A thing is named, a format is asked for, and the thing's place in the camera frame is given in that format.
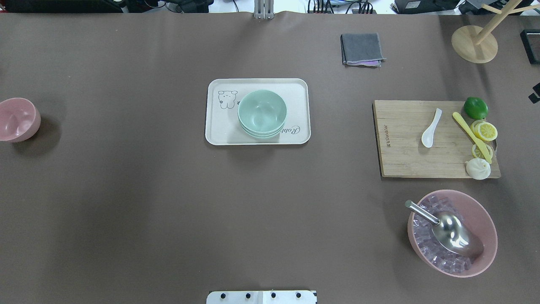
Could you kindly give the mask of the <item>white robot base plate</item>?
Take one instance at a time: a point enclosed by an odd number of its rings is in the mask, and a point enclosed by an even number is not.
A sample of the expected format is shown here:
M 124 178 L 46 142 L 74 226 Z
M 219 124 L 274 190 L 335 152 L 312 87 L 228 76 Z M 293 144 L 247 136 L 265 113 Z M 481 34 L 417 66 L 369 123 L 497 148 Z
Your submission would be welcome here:
M 240 290 L 214 291 L 207 304 L 316 304 L 318 296 L 312 290 Z

